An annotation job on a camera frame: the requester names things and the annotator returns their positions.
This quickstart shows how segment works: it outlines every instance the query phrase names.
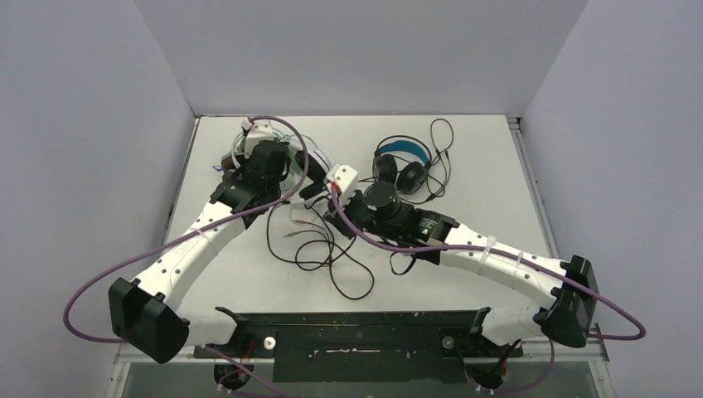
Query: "white table surface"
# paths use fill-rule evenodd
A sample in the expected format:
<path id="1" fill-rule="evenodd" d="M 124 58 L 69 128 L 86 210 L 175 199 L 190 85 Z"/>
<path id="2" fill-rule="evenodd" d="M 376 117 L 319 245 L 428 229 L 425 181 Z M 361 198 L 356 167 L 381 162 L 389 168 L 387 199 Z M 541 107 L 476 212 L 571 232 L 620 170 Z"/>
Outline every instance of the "white table surface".
<path id="1" fill-rule="evenodd" d="M 484 235 L 495 235 L 506 244 L 537 255 L 548 255 L 505 117 L 444 117 L 452 123 L 456 133 L 454 146 L 449 151 L 453 161 L 452 180 L 445 197 L 422 207 L 451 216 Z M 333 162 L 348 164 L 356 168 L 361 177 L 369 177 L 373 151 L 381 138 L 401 133 L 420 138 L 429 145 L 429 123 L 435 117 L 285 119 L 301 133 L 312 137 Z M 229 150 L 232 139 L 240 131 L 240 122 L 239 117 L 201 118 L 169 239 L 181 235 L 193 222 L 221 181 L 221 175 L 212 165 L 219 164 L 221 156 Z M 284 129 L 279 124 L 274 126 Z M 447 126 L 436 123 L 435 128 L 438 146 L 442 148 L 448 142 Z M 442 168 L 434 167 L 432 174 L 441 177 Z M 417 198 L 426 196 L 426 188 L 423 188 Z M 248 231 L 222 250 L 193 284 L 181 310 L 206 313 L 215 306 L 237 313 L 470 310 L 526 301 L 520 294 L 474 274 L 424 261 L 419 261 L 407 275 L 395 276 L 390 272 L 388 252 L 362 241 L 357 242 L 350 253 L 371 268 L 376 286 L 368 297 L 351 301 L 334 289 L 327 269 L 304 272 L 271 256 L 265 243 L 265 224 L 265 216 L 260 216 Z M 283 238 L 282 235 L 300 229 L 288 220 L 288 209 L 277 210 L 271 229 L 274 249 L 292 258 L 295 249 L 311 236 Z M 318 253 L 318 258 L 322 258 L 321 250 L 313 248 L 310 253 Z M 368 288 L 368 274 L 351 261 L 339 260 L 333 268 L 337 282 L 348 294 L 358 295 Z"/>

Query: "headphone ear cup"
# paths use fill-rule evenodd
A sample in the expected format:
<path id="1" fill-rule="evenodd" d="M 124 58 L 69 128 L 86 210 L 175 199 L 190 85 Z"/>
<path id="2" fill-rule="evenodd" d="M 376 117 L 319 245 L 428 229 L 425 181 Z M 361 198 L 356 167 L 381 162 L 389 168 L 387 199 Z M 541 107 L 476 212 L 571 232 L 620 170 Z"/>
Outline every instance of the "headphone ear cup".
<path id="1" fill-rule="evenodd" d="M 390 182 L 395 184 L 395 175 L 398 173 L 398 165 L 391 155 L 380 155 L 374 158 L 373 176 L 376 181 Z"/>
<path id="2" fill-rule="evenodd" d="M 395 187 L 398 188 L 398 192 L 409 195 L 416 193 L 426 179 L 427 169 L 420 162 L 412 162 L 400 171 Z"/>

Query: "black metal base plate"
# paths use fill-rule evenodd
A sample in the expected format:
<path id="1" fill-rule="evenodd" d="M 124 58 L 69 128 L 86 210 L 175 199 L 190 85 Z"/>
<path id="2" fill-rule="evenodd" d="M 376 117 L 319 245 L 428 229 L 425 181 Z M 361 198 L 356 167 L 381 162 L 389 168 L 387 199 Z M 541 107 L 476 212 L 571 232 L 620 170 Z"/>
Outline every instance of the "black metal base plate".
<path id="1" fill-rule="evenodd" d="M 230 343 L 233 357 L 275 358 L 275 382 L 388 382 L 435 379 L 465 383 L 463 359 L 495 357 L 496 347 L 470 331 L 477 311 L 417 313 L 239 313 Z M 452 336 L 447 349 L 442 339 Z M 264 339 L 274 337 L 274 350 Z M 521 356 L 515 350 L 511 357 Z M 212 357 L 196 349 L 195 357 Z"/>

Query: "black end cap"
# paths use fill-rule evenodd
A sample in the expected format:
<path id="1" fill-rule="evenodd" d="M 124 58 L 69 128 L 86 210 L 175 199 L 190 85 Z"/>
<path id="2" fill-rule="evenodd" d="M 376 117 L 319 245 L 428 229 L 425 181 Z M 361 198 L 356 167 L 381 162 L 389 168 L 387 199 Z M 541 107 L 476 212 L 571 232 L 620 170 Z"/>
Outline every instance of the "black end cap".
<path id="1" fill-rule="evenodd" d="M 566 270 L 566 278 L 598 292 L 590 261 L 575 255 L 570 263 L 562 263 L 561 266 Z M 554 289 L 552 294 L 556 297 L 554 305 L 540 311 L 533 321 L 541 326 L 545 336 L 555 342 L 567 347 L 585 347 L 596 300 L 568 284 Z"/>
<path id="2" fill-rule="evenodd" d="M 465 365 L 465 370 L 467 375 L 481 387 L 487 390 L 496 390 L 503 385 L 503 376 L 500 372 L 491 373 L 494 366 L 492 363 Z"/>
<path id="3" fill-rule="evenodd" d="M 188 339 L 187 321 L 166 304 L 119 278 L 108 291 L 112 331 L 157 363 L 170 361 Z"/>

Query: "glass panel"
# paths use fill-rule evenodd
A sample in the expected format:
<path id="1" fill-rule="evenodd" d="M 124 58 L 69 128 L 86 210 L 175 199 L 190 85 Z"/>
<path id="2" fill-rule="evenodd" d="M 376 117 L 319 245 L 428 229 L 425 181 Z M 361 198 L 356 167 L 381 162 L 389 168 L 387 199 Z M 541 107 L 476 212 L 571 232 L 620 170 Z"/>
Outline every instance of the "glass panel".
<path id="1" fill-rule="evenodd" d="M 544 362 L 508 363 L 511 380 L 504 386 L 521 386 L 539 377 L 546 367 Z M 270 380 L 273 365 L 259 364 L 257 374 Z M 467 398 L 475 396 L 470 385 L 442 385 L 438 381 L 410 381 L 406 383 L 279 383 L 283 391 L 291 396 L 314 398 Z M 212 363 L 133 363 L 129 369 L 123 397 L 142 398 L 154 396 L 218 397 L 215 393 Z M 250 383 L 240 391 L 269 394 L 270 391 L 257 383 Z M 522 393 L 510 394 L 516 398 L 590 398 L 597 397 L 588 362 L 557 362 L 551 375 L 538 387 Z"/>

